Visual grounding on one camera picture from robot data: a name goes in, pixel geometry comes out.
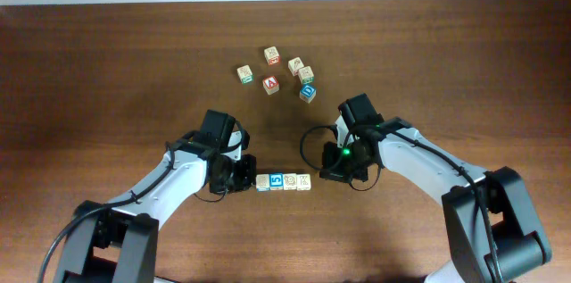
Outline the blue H wooden block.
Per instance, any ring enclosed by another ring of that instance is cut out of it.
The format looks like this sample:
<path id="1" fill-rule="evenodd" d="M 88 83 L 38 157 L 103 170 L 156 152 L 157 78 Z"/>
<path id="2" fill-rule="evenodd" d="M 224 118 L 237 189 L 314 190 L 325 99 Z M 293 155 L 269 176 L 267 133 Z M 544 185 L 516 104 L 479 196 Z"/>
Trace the blue H wooden block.
<path id="1" fill-rule="evenodd" d="M 270 191 L 269 174 L 258 174 L 255 179 L 258 192 Z"/>

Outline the blue 5 wooden block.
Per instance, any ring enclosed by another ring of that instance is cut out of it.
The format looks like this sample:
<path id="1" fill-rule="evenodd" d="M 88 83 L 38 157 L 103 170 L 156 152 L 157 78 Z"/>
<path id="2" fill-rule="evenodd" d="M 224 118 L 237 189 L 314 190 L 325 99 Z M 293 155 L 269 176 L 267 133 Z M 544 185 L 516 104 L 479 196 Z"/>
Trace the blue 5 wooden block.
<path id="1" fill-rule="evenodd" d="M 283 173 L 270 173 L 269 174 L 269 188 L 271 190 L 284 189 L 284 174 Z"/>

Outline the wooden K cow block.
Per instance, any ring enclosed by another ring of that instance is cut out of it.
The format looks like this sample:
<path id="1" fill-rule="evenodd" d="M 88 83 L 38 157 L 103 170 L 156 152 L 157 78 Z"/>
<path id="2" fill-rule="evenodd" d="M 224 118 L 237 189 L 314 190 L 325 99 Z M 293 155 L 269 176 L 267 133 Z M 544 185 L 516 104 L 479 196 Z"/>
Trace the wooden K cow block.
<path id="1" fill-rule="evenodd" d="M 297 174 L 296 189 L 298 191 L 311 190 L 310 174 Z"/>

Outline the blue I wooden block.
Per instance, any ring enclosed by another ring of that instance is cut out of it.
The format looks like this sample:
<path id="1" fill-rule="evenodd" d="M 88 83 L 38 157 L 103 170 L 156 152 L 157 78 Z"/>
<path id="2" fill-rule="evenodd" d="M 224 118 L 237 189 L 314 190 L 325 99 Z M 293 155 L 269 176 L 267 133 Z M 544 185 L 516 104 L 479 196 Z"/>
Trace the blue I wooden block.
<path id="1" fill-rule="evenodd" d="M 283 175 L 284 190 L 296 190 L 297 189 L 297 174 L 296 173 L 285 173 Z"/>

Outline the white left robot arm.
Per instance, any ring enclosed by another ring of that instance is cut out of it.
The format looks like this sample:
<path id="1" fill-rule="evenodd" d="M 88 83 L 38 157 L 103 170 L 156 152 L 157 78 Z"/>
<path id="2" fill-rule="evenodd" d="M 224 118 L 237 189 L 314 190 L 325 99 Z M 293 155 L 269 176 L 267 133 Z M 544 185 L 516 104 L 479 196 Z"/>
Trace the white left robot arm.
<path id="1" fill-rule="evenodd" d="M 255 158 L 242 155 L 244 131 L 202 144 L 186 134 L 129 191 L 105 204 L 85 201 L 55 239 L 62 256 L 56 282 L 157 282 L 161 227 L 185 200 L 207 187 L 219 197 L 248 189 Z"/>

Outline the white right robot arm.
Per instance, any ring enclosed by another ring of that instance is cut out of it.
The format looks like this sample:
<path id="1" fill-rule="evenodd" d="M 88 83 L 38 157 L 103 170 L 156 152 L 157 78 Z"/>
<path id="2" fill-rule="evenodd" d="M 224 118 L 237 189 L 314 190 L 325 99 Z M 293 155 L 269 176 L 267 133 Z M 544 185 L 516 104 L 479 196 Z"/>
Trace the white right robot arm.
<path id="1" fill-rule="evenodd" d="M 343 113 L 332 125 L 321 177 L 349 183 L 375 163 L 402 175 L 442 208 L 451 258 L 428 282 L 510 282 L 551 260 L 532 199 L 509 167 L 488 171 L 423 137 L 408 122 Z"/>

